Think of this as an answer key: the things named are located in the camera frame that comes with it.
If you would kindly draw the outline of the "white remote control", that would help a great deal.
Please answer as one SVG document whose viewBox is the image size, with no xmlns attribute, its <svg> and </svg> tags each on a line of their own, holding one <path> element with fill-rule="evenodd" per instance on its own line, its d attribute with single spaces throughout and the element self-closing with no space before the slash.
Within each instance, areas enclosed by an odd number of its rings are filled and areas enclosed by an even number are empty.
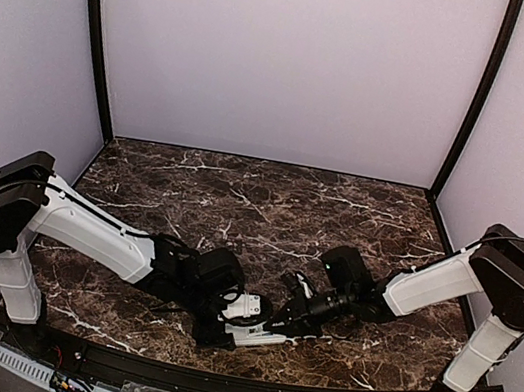
<svg viewBox="0 0 524 392">
<path fill-rule="evenodd" d="M 287 341 L 282 334 L 265 331 L 262 324 L 253 326 L 236 326 L 229 323 L 225 324 L 225 332 L 234 339 L 236 347 L 259 347 L 283 344 Z"/>
</svg>

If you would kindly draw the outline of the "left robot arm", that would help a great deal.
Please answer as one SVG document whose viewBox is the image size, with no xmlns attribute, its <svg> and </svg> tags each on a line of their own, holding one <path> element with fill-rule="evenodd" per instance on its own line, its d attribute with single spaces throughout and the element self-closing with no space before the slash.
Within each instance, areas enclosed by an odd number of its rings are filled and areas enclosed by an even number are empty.
<svg viewBox="0 0 524 392">
<path fill-rule="evenodd" d="M 228 293 L 242 295 L 244 275 L 231 251 L 204 254 L 175 236 L 137 231 L 76 193 L 54 173 L 53 156 L 36 151 L 0 167 L 0 293 L 16 334 L 32 355 L 54 348 L 42 321 L 45 300 L 34 280 L 26 237 L 43 234 L 109 268 L 122 280 L 191 315 L 200 347 L 231 350 L 221 317 Z"/>
</svg>

